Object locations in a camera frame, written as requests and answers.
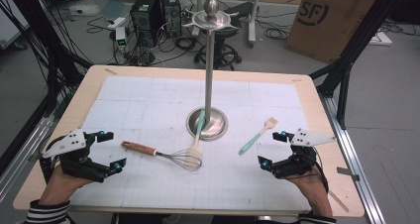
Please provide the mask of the wooden table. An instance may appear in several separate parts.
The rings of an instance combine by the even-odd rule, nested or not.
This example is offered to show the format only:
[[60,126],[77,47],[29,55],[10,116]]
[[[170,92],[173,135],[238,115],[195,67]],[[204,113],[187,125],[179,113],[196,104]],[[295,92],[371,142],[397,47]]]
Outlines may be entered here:
[[[202,69],[166,68],[166,67],[134,67],[95,65],[86,73],[77,88],[68,107],[54,129],[54,135],[61,137],[75,129],[83,130],[83,123],[100,92],[103,82],[110,76],[130,76],[169,79],[198,79],[203,81],[205,90],[205,71]],[[322,134],[333,135],[330,121],[320,101],[312,79],[304,74],[261,73],[217,70],[213,72],[213,83],[216,81],[246,81],[290,84],[297,90],[306,121],[304,129]],[[323,170],[327,177],[329,200],[333,213],[338,217],[360,217],[365,210],[350,176],[337,173],[337,167],[344,168],[345,160],[339,147],[337,138],[332,143],[318,147],[318,154],[323,163]],[[154,212],[154,213],[182,213],[182,214],[226,214],[226,215],[294,215],[302,211],[269,211],[246,213],[243,211],[180,211],[173,209],[146,209],[75,205],[70,202],[74,211],[104,211],[104,212]]]

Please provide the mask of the steel utensil stand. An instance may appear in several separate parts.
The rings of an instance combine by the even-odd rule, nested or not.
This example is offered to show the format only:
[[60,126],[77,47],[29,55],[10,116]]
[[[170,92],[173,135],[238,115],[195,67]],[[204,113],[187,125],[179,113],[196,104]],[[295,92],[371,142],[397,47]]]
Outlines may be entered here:
[[[191,20],[186,27],[194,26]],[[205,122],[201,131],[200,141],[215,141],[223,137],[228,130],[228,119],[226,115],[212,106],[212,83],[213,83],[213,52],[214,52],[214,34],[206,35],[206,69],[205,69],[205,103],[203,108],[196,108],[187,117],[187,129],[195,138],[196,127],[199,114],[202,109],[205,110]]]

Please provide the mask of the person's left hand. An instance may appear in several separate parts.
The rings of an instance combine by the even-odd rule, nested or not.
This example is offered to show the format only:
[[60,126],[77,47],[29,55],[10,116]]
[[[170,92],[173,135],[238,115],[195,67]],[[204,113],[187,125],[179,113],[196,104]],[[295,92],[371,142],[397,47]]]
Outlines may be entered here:
[[90,179],[65,174],[61,165],[54,168],[39,203],[41,205],[59,205],[67,202],[80,187],[91,183]]

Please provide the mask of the cardboard box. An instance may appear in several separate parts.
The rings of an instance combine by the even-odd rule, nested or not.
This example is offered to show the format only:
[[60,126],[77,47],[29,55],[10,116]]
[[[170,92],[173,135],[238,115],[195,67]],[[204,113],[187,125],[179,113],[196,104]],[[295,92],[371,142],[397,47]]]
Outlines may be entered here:
[[285,48],[320,61],[334,61],[374,1],[301,0]]

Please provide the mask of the white grid mat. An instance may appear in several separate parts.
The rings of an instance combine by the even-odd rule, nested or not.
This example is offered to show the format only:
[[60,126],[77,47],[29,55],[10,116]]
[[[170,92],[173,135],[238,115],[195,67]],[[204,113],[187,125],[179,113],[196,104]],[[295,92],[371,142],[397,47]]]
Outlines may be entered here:
[[258,156],[274,162],[287,158],[291,153],[287,144],[265,131],[243,155],[238,154],[270,117],[278,120],[278,132],[293,133],[306,126],[297,90],[290,84],[214,82],[212,104],[227,116],[228,130],[215,141],[201,142],[203,160],[197,171],[121,146],[123,141],[135,142],[168,154],[190,147],[193,138],[186,119],[203,105],[204,97],[204,83],[198,79],[106,78],[82,128],[87,133],[114,133],[113,140],[92,146],[93,161],[127,159],[127,164],[104,182],[77,191],[73,204],[246,213],[307,209],[293,184],[262,170],[258,162]]

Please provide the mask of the spatula with mint green handle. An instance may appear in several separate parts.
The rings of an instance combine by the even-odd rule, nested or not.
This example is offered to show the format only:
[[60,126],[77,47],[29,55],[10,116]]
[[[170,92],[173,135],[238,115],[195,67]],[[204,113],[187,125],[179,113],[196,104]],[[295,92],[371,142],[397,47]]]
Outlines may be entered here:
[[199,114],[193,145],[187,150],[185,164],[190,170],[197,170],[201,167],[201,150],[199,147],[200,135],[205,122],[205,110],[202,109]]

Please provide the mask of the silver aluminium rail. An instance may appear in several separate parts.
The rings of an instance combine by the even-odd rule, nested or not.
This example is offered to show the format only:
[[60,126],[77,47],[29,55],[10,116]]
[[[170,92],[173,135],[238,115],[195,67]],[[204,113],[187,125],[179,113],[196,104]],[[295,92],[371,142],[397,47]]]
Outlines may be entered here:
[[21,177],[26,166],[37,160],[39,148],[46,141],[53,125],[54,118],[42,118],[29,129],[29,134],[23,137],[21,148],[0,175],[0,203],[10,191],[19,187],[16,181]]
[[353,181],[353,183],[355,184],[359,197],[361,198],[365,209],[365,216],[368,218],[370,224],[386,224],[372,189],[368,183],[368,178],[365,174],[362,163],[360,162],[351,137],[348,131],[341,127],[339,120],[337,119],[338,107],[334,99],[321,96],[320,100],[330,120],[333,132],[336,135],[339,147],[347,165],[346,168],[350,169],[352,173],[358,174],[360,177],[360,181]]

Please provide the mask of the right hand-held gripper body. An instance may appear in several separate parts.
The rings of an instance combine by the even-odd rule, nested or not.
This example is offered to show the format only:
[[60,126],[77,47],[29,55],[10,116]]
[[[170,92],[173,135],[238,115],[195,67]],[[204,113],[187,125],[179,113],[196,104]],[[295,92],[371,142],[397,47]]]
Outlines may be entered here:
[[274,163],[273,171],[271,172],[276,178],[286,178],[292,175],[303,175],[316,162],[316,151],[314,149],[317,145],[332,143],[336,140],[333,135],[317,133],[304,129],[298,129],[294,134],[293,139],[288,142],[292,151],[292,155],[286,160]]

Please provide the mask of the person's right hand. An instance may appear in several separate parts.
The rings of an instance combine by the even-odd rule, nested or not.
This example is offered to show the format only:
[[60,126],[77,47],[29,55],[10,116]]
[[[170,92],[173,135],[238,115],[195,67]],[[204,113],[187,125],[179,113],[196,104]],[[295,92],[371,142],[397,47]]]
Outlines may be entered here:
[[295,184],[301,191],[314,215],[333,217],[328,194],[318,170],[313,169],[303,175],[292,175],[287,180]]

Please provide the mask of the black metal frame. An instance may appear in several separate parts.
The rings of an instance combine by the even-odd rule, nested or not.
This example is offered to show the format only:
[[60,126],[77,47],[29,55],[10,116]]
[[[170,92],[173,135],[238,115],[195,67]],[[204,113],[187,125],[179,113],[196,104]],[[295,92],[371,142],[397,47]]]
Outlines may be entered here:
[[316,87],[323,97],[332,98],[336,88],[340,87],[336,119],[344,130],[346,130],[345,116],[352,68],[399,1],[375,0],[341,55],[327,66],[309,74],[312,79],[325,75],[323,82]]
[[7,9],[6,4],[1,0],[0,9],[23,34],[39,65],[43,65],[48,70],[48,93],[0,157],[0,176],[5,173],[12,160],[17,157],[18,152],[24,146],[24,142],[29,138],[41,118],[52,114],[57,105],[58,94],[65,88],[76,87],[81,83],[83,74],[76,65],[79,64],[83,68],[90,68],[93,65],[92,62],[64,45],[42,7],[43,0],[12,1],[33,30],[35,39],[24,29],[12,11]]

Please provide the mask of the white power strip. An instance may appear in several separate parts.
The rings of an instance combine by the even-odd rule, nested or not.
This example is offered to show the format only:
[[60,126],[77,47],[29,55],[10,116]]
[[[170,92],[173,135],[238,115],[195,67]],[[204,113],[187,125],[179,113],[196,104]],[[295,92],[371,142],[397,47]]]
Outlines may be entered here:
[[370,45],[372,46],[386,46],[389,47],[392,45],[392,40],[382,31],[378,31],[371,38]]
[[117,27],[120,27],[121,25],[123,25],[126,22],[126,18],[125,17],[119,17],[117,19],[115,19],[114,21],[111,21],[108,25],[109,29],[116,29]]

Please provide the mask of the white stand pole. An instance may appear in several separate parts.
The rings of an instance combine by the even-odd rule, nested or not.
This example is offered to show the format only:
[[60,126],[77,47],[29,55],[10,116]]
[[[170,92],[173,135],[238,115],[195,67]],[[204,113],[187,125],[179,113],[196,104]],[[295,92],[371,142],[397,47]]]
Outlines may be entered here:
[[260,0],[252,1],[252,10],[248,22],[248,46],[252,49],[256,43],[256,19]]

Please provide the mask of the pastry brush with mint handle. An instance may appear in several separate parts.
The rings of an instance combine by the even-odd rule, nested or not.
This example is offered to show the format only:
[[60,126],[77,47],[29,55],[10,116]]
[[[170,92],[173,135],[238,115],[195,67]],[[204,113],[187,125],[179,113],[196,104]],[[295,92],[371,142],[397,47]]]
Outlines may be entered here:
[[277,123],[278,123],[278,120],[275,119],[274,117],[268,118],[264,122],[263,128],[239,149],[238,154],[243,155],[261,137],[261,135],[265,131],[272,129]]

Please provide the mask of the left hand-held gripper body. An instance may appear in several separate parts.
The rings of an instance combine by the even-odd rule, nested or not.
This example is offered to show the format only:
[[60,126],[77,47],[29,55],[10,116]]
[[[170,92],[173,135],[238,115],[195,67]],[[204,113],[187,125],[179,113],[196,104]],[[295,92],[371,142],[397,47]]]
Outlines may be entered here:
[[97,143],[96,133],[86,133],[81,129],[75,129],[50,142],[40,157],[45,181],[49,182],[55,164],[60,162],[65,174],[103,182],[108,166],[95,163],[89,158],[91,146]]

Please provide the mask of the wire whisk with wooden handle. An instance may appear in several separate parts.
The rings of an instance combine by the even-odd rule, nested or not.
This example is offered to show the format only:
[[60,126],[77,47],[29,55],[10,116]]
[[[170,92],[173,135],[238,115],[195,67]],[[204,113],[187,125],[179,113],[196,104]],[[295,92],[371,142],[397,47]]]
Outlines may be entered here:
[[196,171],[202,167],[201,155],[192,149],[185,149],[172,154],[166,154],[155,148],[134,142],[123,141],[121,146],[144,155],[166,158],[189,171]]

